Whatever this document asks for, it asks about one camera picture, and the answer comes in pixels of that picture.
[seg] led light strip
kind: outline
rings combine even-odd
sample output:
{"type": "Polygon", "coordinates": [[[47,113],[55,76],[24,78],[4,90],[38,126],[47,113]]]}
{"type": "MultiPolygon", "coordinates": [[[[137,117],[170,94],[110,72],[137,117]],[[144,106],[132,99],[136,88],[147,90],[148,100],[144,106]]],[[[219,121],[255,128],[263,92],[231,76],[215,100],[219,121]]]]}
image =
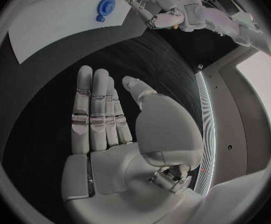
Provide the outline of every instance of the led light strip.
{"type": "Polygon", "coordinates": [[[208,194],[212,183],[215,165],[215,123],[209,92],[202,72],[196,74],[196,80],[202,109],[204,150],[194,191],[205,196],[208,194]]]}

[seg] white robotic arm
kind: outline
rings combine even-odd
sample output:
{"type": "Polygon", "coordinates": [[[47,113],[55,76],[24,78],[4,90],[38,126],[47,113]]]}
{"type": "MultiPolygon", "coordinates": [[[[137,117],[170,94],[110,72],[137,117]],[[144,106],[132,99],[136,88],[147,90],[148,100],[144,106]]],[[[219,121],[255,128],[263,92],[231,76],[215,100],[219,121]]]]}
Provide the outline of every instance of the white robotic arm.
{"type": "Polygon", "coordinates": [[[191,32],[209,29],[220,35],[230,36],[243,46],[253,46],[269,54],[263,32],[229,18],[221,10],[207,8],[201,0],[125,0],[139,14],[150,29],[180,28],[191,32]],[[145,3],[156,3],[165,13],[152,15],[145,9],[145,3]]]}

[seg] blue valve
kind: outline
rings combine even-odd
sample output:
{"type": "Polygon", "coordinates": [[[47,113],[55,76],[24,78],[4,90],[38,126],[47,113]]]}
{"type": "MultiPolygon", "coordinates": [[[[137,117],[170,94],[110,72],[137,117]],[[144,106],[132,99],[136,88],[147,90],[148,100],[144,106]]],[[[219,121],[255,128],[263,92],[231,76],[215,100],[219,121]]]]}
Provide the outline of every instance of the blue valve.
{"type": "Polygon", "coordinates": [[[111,14],[114,8],[115,0],[101,0],[97,7],[99,15],[97,16],[96,20],[99,22],[104,22],[104,17],[111,14]]]}

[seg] robotic hand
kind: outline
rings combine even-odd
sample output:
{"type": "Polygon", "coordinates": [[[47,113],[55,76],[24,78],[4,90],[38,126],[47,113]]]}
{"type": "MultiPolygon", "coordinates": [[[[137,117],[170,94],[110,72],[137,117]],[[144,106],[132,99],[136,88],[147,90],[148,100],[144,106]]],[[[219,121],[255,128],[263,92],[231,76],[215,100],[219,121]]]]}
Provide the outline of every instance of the robotic hand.
{"type": "MultiPolygon", "coordinates": [[[[123,212],[137,219],[143,205],[147,210],[155,207],[154,199],[166,204],[151,217],[157,216],[155,212],[164,215],[180,203],[191,181],[187,172],[202,158],[201,134],[181,105],[138,79],[124,77],[122,83],[141,109],[136,120],[138,142],[132,142],[108,72],[99,69],[92,76],[92,69],[82,66],[78,73],[73,155],[65,164],[62,197],[73,216],[82,212],[87,223],[103,223],[101,212],[120,211],[118,216],[123,212]]],[[[113,221],[120,222],[126,223],[124,218],[113,221]]]]}
{"type": "Polygon", "coordinates": [[[209,29],[220,35],[230,36],[243,46],[253,46],[269,53],[263,32],[249,25],[229,18],[221,10],[207,8],[201,0],[125,0],[139,14],[150,29],[180,28],[191,32],[196,29],[209,29]],[[164,13],[151,14],[145,9],[146,2],[152,1],[164,13]]]}

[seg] white panel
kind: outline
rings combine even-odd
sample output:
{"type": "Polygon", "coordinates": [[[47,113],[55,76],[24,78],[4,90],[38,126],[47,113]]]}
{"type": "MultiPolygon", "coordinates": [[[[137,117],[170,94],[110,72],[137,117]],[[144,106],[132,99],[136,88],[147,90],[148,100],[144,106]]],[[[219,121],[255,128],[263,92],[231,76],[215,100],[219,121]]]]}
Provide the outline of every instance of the white panel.
{"type": "Polygon", "coordinates": [[[104,22],[97,22],[97,6],[100,1],[33,0],[15,18],[9,29],[10,41],[19,63],[66,36],[95,28],[122,25],[130,6],[123,0],[115,0],[115,10],[105,17],[104,22]]]}
{"type": "Polygon", "coordinates": [[[271,126],[271,57],[258,52],[239,64],[237,69],[258,94],[271,126]]]}

